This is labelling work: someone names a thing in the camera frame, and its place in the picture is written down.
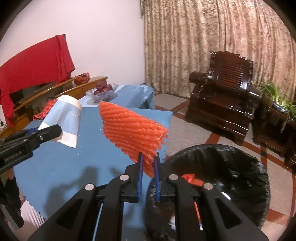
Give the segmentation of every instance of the chair backrest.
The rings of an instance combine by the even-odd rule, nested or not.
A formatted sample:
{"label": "chair backrest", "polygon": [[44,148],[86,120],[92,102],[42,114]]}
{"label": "chair backrest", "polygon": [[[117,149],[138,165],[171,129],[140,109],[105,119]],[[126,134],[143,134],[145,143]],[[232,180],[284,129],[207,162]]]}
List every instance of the chair backrest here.
{"label": "chair backrest", "polygon": [[211,52],[208,76],[217,87],[245,92],[253,77],[253,61],[230,52]]}

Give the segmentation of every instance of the trash can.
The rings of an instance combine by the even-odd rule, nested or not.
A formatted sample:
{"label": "trash can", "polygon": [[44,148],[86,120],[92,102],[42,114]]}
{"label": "trash can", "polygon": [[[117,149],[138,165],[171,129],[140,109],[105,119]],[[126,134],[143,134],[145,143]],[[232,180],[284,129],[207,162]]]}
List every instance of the trash can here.
{"label": "trash can", "polygon": [[[164,163],[167,175],[194,174],[226,193],[259,228],[270,203],[267,171],[257,158],[228,145],[196,145],[184,149]],[[174,203],[156,200],[155,178],[146,196],[145,226],[152,240],[176,240],[173,224]]]}

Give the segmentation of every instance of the blue tabletop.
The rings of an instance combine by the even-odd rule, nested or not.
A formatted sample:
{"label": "blue tabletop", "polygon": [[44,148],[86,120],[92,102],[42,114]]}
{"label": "blue tabletop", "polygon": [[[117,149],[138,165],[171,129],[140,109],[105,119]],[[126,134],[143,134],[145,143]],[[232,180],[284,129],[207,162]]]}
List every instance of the blue tabletop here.
{"label": "blue tabletop", "polygon": [[[130,109],[169,128],[172,112]],[[35,128],[41,121],[31,122]],[[165,158],[166,146],[159,151]],[[88,183],[107,184],[133,164],[128,155],[111,143],[102,131],[102,119],[97,107],[83,108],[77,148],[49,141],[34,152],[34,156],[15,166],[18,185],[29,203],[45,218],[50,217]],[[141,202],[124,206],[122,240],[143,239],[144,202],[150,178],[143,175]]]}

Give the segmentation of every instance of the wooden armchair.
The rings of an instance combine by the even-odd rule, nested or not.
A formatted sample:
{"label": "wooden armchair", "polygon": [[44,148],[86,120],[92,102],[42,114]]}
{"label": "wooden armchair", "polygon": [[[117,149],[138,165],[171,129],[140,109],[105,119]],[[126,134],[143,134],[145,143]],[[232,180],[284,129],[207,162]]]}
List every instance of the wooden armchair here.
{"label": "wooden armchair", "polygon": [[260,93],[251,86],[253,61],[229,52],[211,52],[207,74],[192,72],[196,86],[190,97],[187,121],[204,121],[229,131],[242,145],[259,105]]}

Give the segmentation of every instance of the patterned beige curtain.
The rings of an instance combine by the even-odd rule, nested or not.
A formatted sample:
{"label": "patterned beige curtain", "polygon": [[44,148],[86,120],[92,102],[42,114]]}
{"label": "patterned beige curtain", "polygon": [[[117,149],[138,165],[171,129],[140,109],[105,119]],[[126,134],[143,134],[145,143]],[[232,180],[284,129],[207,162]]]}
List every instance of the patterned beige curtain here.
{"label": "patterned beige curtain", "polygon": [[294,96],[296,43],[263,0],[142,0],[146,84],[190,97],[192,71],[206,72],[211,51],[254,61],[253,81],[273,80]]}

